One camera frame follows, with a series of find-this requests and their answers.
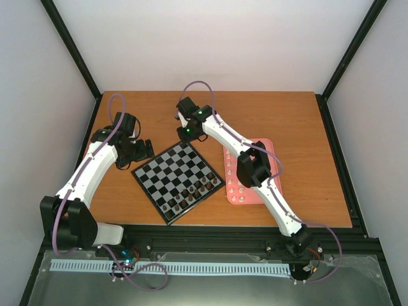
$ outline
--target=white slotted strip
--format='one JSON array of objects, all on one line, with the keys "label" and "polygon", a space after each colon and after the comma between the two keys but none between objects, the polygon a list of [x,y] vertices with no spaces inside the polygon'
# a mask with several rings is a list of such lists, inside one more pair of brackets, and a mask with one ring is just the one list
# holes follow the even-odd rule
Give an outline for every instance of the white slotted strip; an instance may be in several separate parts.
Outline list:
[{"label": "white slotted strip", "polygon": [[[139,261],[133,271],[151,263]],[[160,263],[167,269],[169,275],[192,275],[192,276],[273,276],[288,277],[289,265],[280,263]],[[111,272],[114,262],[110,260],[79,260],[79,259],[52,259],[50,271],[62,272]],[[163,271],[157,266],[150,266],[141,271],[142,274],[162,274]]]}]

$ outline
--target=black metal frame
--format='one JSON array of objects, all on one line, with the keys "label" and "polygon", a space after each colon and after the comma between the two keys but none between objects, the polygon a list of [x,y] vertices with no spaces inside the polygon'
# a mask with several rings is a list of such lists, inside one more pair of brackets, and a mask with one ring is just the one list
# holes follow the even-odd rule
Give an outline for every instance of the black metal frame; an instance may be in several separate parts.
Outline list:
[{"label": "black metal frame", "polygon": [[[326,89],[322,94],[316,94],[316,100],[353,224],[352,228],[334,229],[338,235],[340,243],[342,244],[343,253],[370,254],[377,256],[382,274],[388,287],[388,292],[391,296],[391,300],[394,305],[401,305],[380,242],[377,238],[368,237],[367,229],[364,225],[361,210],[358,205],[346,162],[342,154],[339,139],[337,138],[336,130],[334,128],[332,117],[327,105],[330,95],[334,91],[336,85],[338,84],[386,2],[387,0],[373,1],[369,11],[361,23],[361,26],[354,35],[353,40],[347,48],[333,76],[328,82]],[[62,21],[62,18],[58,13],[53,1],[41,0],[41,3],[46,9],[48,15],[55,25],[55,28],[58,30],[58,33],[75,61],[75,64],[78,66],[83,78],[96,99],[91,121],[88,125],[80,155],[78,157],[78,162],[76,164],[78,166],[85,153],[87,142],[91,135],[92,126],[101,103],[102,95],[92,79],[84,60],[82,59],[82,56],[80,55],[71,35],[64,25],[64,22]],[[157,255],[161,255],[166,252],[187,251],[256,254],[259,257],[266,259],[280,259],[287,263],[297,262],[297,260],[290,259],[285,254],[279,252],[278,248],[276,248],[276,245],[281,240],[281,234],[277,228],[229,228],[197,226],[164,227],[136,225],[124,225],[124,227],[127,238],[137,241],[141,256],[151,259],[156,259]],[[337,244],[335,243],[333,237],[325,229],[312,228],[311,232],[315,239],[319,241],[325,254],[338,253]],[[272,251],[266,250],[268,246],[272,247]],[[52,248],[49,243],[44,241],[41,245],[41,249],[38,253],[38,257],[34,264],[32,274],[27,283],[27,287],[24,291],[20,305],[28,304],[43,254],[46,250],[50,249]],[[104,250],[101,249],[98,252],[100,255],[104,255]]]}]

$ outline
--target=white wall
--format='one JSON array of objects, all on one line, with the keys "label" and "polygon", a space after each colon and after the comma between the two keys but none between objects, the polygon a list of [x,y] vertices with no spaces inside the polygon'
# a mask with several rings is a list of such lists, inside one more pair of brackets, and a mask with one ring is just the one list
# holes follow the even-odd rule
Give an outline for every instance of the white wall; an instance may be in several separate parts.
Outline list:
[{"label": "white wall", "polygon": [[0,304],[9,306],[41,245],[40,201],[72,174],[94,104],[39,1],[2,1],[0,96]]},{"label": "white wall", "polygon": [[408,2],[388,1],[329,100],[370,236],[408,305]]},{"label": "white wall", "polygon": [[107,90],[322,92],[372,0],[55,0]]}]

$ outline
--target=transparent plastic sheet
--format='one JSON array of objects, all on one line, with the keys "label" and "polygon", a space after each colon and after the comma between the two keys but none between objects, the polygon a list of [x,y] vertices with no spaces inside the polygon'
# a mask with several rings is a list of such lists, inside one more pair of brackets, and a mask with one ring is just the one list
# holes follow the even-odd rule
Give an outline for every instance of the transparent plastic sheet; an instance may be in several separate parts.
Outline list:
[{"label": "transparent plastic sheet", "polygon": [[[53,252],[46,252],[29,305],[392,305],[381,269],[373,256],[343,257],[341,267],[319,284],[296,286],[276,277],[191,277],[170,276],[168,285],[145,292],[128,282],[112,282],[108,273],[50,272]],[[66,259],[98,259],[92,251],[75,251]],[[266,263],[245,254],[168,253],[158,262]],[[338,262],[326,256],[312,279],[326,275]],[[135,281],[156,286],[161,275],[138,275]]]}]

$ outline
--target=gray wall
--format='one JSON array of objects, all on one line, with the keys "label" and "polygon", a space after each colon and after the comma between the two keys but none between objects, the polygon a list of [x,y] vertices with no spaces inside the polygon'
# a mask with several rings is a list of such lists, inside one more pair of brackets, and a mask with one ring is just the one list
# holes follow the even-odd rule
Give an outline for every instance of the gray wall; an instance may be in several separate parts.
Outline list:
[{"label": "gray wall", "polygon": [[103,91],[316,91],[372,0],[55,0]]},{"label": "gray wall", "polygon": [[370,236],[408,305],[408,2],[388,1],[329,100]]},{"label": "gray wall", "polygon": [[73,172],[94,100],[39,1],[0,10],[0,304],[18,305],[39,204]]}]

